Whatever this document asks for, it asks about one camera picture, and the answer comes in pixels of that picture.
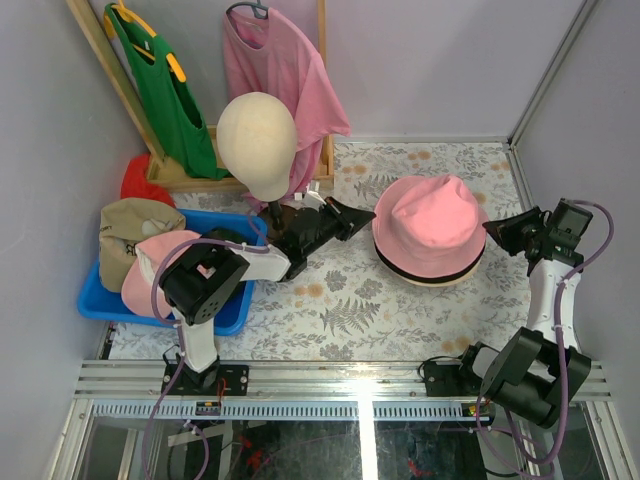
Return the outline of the pink baseball cap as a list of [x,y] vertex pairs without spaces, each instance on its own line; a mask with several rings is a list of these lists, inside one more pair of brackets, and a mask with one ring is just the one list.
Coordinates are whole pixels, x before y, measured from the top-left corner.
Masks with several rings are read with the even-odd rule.
[[175,230],[138,243],[135,246],[136,260],[121,289],[124,305],[138,316],[153,317],[152,283],[161,261],[177,245],[199,237],[198,233],[190,230]]

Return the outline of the blue plastic bin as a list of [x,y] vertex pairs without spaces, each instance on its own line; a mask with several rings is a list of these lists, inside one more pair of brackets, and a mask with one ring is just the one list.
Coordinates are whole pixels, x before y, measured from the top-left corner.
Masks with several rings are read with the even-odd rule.
[[[217,227],[233,230],[246,238],[246,242],[263,246],[264,240],[254,231],[250,223],[262,234],[267,233],[267,225],[260,218],[249,220],[247,215],[180,209],[186,217],[186,227],[197,233],[206,233]],[[232,336],[244,327],[248,317],[255,282],[241,285],[238,293],[227,301],[214,319],[216,336]],[[138,316],[123,303],[120,293],[113,293],[103,287],[99,278],[99,261],[96,261],[80,290],[77,299],[79,313],[89,319],[141,324],[167,328],[153,316]]]

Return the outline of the black bucket hat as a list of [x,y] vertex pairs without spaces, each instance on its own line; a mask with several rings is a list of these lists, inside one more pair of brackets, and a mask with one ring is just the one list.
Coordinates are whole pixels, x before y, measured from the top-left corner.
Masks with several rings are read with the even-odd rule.
[[480,260],[486,248],[481,234],[454,246],[427,246],[421,243],[405,246],[389,236],[374,236],[374,248],[380,261],[395,274],[414,280],[444,280],[464,274]]

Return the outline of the beige mannequin head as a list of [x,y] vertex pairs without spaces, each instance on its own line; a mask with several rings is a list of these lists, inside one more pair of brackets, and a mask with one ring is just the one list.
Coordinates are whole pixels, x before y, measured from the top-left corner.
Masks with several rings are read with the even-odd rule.
[[268,203],[285,196],[297,130],[279,99],[262,92],[236,97],[219,118],[216,141],[226,169],[255,199]]

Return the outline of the dark round mannequin stand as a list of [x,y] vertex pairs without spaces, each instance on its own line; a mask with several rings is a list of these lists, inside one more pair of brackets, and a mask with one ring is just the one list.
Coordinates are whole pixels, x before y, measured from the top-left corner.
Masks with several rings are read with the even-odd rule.
[[279,241],[283,236],[299,238],[301,241],[315,241],[319,237],[320,213],[317,209],[279,204],[273,210],[274,205],[272,202],[258,214],[267,225],[270,243]]

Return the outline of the pink bucket hat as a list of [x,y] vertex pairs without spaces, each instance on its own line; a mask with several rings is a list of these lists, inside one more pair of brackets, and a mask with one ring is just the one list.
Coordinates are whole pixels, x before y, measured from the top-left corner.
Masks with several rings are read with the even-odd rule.
[[389,236],[405,246],[454,246],[481,234],[488,215],[457,176],[407,176],[393,182],[378,199],[374,236]]

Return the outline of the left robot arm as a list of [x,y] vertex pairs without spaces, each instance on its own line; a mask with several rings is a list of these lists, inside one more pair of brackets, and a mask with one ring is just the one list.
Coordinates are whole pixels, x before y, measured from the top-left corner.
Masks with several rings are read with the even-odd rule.
[[302,208],[267,204],[260,217],[274,237],[265,246],[233,242],[214,229],[174,247],[161,261],[152,283],[151,304],[159,314],[161,292],[176,317],[178,365],[167,384],[177,380],[197,394],[224,391],[215,346],[214,319],[239,285],[250,281],[285,282],[297,277],[308,257],[332,239],[347,241],[376,214],[347,206],[332,197],[308,194]]

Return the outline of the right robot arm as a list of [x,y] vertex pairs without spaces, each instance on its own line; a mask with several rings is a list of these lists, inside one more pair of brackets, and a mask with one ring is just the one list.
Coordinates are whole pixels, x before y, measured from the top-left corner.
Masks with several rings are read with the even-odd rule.
[[484,228],[511,256],[524,255],[531,301],[527,324],[500,350],[482,342],[453,358],[424,361],[417,373],[431,397],[478,395],[542,427],[560,419],[591,371],[573,329],[584,257],[577,247],[593,218],[585,203],[561,199]]

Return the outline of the beige straw hat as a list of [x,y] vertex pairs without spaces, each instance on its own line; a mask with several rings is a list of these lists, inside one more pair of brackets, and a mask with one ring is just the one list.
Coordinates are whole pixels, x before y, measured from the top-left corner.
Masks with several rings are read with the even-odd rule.
[[427,288],[445,288],[465,282],[466,280],[470,279],[476,273],[479,266],[480,263],[476,263],[473,267],[470,267],[464,274],[453,275],[451,278],[447,277],[444,280],[414,280],[398,273],[396,273],[395,276],[403,280],[404,282],[415,286]]

